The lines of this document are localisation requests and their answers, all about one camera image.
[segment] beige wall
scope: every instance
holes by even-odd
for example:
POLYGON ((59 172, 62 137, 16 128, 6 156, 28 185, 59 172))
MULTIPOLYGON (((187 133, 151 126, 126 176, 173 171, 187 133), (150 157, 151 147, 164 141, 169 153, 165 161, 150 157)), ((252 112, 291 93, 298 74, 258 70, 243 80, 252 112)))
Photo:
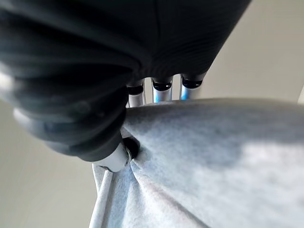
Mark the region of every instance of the beige wall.
MULTIPOLYGON (((302 0, 254 0, 208 72, 202 97, 296 102, 304 84, 303 24, 302 0)), ((175 77, 174 98, 177 83, 175 77)), ((51 152, 1 102, 0 125, 0 227, 87 227, 96 197, 91 165, 51 152)))

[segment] black rubber gripper pad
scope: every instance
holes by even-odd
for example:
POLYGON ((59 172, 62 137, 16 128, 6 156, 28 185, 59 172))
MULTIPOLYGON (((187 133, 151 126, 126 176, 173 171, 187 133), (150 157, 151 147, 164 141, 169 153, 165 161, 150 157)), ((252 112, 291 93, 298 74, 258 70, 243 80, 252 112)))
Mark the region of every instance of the black rubber gripper pad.
POLYGON ((206 72, 249 2, 1 0, 0 95, 50 147, 97 161, 120 141, 125 85, 206 72))

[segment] silver metal tube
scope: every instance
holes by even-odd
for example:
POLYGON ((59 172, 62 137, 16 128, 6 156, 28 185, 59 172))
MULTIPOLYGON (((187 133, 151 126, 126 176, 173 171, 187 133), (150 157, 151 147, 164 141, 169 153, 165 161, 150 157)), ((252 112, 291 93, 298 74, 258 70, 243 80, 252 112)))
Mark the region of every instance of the silver metal tube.
POLYGON ((102 166, 111 172, 118 172, 128 164, 130 159, 130 153, 121 142, 113 153, 100 161, 93 162, 93 164, 102 166))
POLYGON ((139 107, 146 104, 146 95, 145 90, 143 92, 136 95, 129 94, 129 108, 139 107))
POLYGON ((146 95, 145 95, 145 89, 144 89, 144 82, 142 82, 139 86, 133 86, 133 88, 141 88, 141 92, 138 94, 133 94, 129 92, 129 101, 128 101, 128 107, 139 107, 146 104, 146 95))
POLYGON ((171 101, 172 100, 172 81, 168 89, 160 91, 153 86, 152 80, 152 93, 153 93, 153 103, 161 101, 171 101))
POLYGON ((200 75, 201 80, 185 80, 183 75, 180 76, 180 100, 198 99, 202 88, 202 79, 206 73, 200 75))
POLYGON ((198 99, 200 97, 202 84, 199 87, 190 89, 183 85, 181 79, 180 86, 180 100, 198 99))

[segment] light gray cloth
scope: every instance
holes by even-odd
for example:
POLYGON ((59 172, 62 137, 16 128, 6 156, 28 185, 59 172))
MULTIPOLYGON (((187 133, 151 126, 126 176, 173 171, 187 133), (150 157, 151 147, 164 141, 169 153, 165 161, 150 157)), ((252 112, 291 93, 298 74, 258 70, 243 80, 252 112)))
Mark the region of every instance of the light gray cloth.
POLYGON ((128 109, 141 144, 109 184, 103 228, 304 227, 304 108, 211 99, 128 109))

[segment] metal rod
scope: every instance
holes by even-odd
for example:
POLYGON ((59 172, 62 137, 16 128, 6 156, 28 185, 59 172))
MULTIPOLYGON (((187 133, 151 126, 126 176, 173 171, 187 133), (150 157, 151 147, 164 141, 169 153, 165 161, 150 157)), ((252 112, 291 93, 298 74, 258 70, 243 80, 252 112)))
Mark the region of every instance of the metal rod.
POLYGON ((128 107, 139 107, 146 104, 146 96, 145 96, 145 89, 144 89, 144 81, 142 83, 135 86, 128 86, 129 92, 129 101, 128 107))
POLYGON ((198 99, 206 73, 198 76, 180 75, 180 100, 198 99))
POLYGON ((153 103, 172 100, 172 80, 167 83, 152 79, 153 103))

